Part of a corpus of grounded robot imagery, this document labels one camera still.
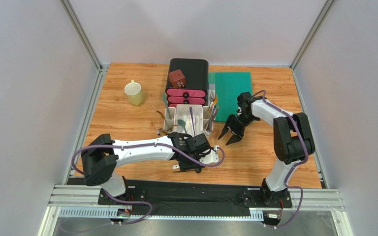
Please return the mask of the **white perforated utensil caddy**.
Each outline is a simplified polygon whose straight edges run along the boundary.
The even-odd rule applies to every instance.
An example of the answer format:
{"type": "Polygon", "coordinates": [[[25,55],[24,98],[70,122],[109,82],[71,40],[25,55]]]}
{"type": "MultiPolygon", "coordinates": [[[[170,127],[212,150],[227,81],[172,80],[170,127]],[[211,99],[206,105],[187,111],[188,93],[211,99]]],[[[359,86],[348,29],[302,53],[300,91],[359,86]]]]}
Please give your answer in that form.
{"type": "Polygon", "coordinates": [[[163,129],[195,136],[214,133],[214,123],[208,117],[208,106],[178,104],[167,107],[164,111],[163,129]]]}

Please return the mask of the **teal plastic spoon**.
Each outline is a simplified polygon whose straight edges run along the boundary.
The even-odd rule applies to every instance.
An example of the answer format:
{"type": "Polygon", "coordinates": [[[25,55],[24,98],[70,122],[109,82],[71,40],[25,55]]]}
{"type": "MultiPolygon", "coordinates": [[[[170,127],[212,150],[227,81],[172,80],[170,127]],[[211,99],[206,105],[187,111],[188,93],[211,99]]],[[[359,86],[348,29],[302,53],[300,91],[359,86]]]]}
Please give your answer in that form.
{"type": "Polygon", "coordinates": [[[182,129],[183,133],[193,136],[192,125],[191,125],[190,122],[186,123],[184,120],[179,119],[179,120],[177,120],[177,123],[178,123],[179,127],[182,129]]]}

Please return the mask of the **gold handled knife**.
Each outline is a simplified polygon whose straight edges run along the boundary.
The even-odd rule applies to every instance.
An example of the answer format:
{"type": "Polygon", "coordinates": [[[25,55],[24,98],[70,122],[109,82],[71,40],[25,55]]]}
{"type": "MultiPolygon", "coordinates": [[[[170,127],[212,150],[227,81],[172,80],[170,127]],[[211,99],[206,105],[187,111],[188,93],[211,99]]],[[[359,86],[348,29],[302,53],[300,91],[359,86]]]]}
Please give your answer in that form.
{"type": "Polygon", "coordinates": [[[212,114],[212,112],[213,112],[213,108],[214,108],[214,106],[215,106],[215,104],[218,102],[218,96],[216,95],[216,99],[215,99],[215,103],[214,103],[214,105],[213,105],[213,107],[212,108],[208,108],[208,115],[211,115],[212,114]]]}

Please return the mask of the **large silver fork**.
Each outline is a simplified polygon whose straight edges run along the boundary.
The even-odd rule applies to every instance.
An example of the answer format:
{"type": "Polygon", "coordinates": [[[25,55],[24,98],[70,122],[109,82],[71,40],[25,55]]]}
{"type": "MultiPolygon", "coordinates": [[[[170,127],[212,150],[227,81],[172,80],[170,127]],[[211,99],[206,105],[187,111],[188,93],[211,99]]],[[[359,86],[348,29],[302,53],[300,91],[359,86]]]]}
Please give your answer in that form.
{"type": "Polygon", "coordinates": [[[216,91],[215,90],[209,90],[209,108],[212,108],[216,99],[216,91]]]}

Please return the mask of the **purple metal spoon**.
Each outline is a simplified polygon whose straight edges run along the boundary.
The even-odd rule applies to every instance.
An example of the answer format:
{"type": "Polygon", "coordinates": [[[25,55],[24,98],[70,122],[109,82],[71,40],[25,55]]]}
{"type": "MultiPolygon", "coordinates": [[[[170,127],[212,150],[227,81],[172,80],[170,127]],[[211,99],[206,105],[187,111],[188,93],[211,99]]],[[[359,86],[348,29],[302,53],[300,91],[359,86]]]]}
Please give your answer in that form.
{"type": "Polygon", "coordinates": [[[189,107],[189,112],[190,112],[190,118],[191,118],[191,125],[192,125],[192,130],[193,130],[193,136],[196,136],[195,119],[194,119],[192,107],[189,107]]]}

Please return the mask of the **teal plastic knife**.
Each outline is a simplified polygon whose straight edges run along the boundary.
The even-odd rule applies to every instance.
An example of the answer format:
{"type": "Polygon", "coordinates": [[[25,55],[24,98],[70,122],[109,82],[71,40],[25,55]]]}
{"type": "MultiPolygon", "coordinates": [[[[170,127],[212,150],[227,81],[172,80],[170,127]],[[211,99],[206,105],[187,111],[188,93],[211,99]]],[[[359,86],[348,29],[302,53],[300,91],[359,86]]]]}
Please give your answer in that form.
{"type": "Polygon", "coordinates": [[[165,92],[162,94],[162,100],[166,106],[166,111],[169,112],[169,105],[168,105],[167,95],[165,92]]]}

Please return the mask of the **black and pink drawer box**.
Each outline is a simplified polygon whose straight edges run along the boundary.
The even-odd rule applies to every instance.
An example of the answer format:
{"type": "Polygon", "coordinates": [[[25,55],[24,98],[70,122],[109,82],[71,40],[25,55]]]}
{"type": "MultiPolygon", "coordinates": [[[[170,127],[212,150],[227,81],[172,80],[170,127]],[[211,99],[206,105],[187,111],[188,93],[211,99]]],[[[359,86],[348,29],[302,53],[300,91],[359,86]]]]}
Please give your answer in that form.
{"type": "Polygon", "coordinates": [[[169,63],[165,93],[168,105],[202,105],[208,103],[209,63],[205,59],[173,58],[169,63]],[[186,77],[184,88],[173,88],[169,82],[169,72],[180,69],[186,77]]]}

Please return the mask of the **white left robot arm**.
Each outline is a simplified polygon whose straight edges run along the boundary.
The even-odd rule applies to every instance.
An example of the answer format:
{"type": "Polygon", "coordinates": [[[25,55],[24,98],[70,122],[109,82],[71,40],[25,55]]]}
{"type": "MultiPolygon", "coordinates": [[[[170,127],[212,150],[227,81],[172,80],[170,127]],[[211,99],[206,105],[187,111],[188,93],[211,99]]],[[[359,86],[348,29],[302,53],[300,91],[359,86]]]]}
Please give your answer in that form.
{"type": "Polygon", "coordinates": [[[89,146],[77,150],[72,161],[77,156],[81,157],[83,169],[75,171],[84,176],[84,183],[100,186],[113,197],[127,191],[125,178],[115,172],[117,167],[151,160],[176,160],[180,171],[199,171],[203,167],[216,167],[225,159],[223,149],[211,146],[203,133],[191,136],[178,132],[139,141],[113,140],[110,134],[102,134],[89,146]]]}

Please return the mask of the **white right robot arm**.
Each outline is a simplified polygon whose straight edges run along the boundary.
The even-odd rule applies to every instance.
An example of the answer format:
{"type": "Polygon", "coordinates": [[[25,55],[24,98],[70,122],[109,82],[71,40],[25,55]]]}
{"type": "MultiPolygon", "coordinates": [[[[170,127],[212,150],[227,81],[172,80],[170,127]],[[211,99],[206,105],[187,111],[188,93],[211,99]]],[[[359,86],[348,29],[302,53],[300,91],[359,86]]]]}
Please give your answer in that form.
{"type": "Polygon", "coordinates": [[[299,165],[306,163],[315,151],[315,143],[308,116],[288,112],[265,97],[243,92],[237,97],[238,110],[230,114],[219,135],[231,132],[227,145],[244,137],[247,126],[263,120],[273,127],[274,152],[277,160],[270,174],[263,180],[260,201],[266,206],[279,204],[288,195],[288,183],[299,165]]]}

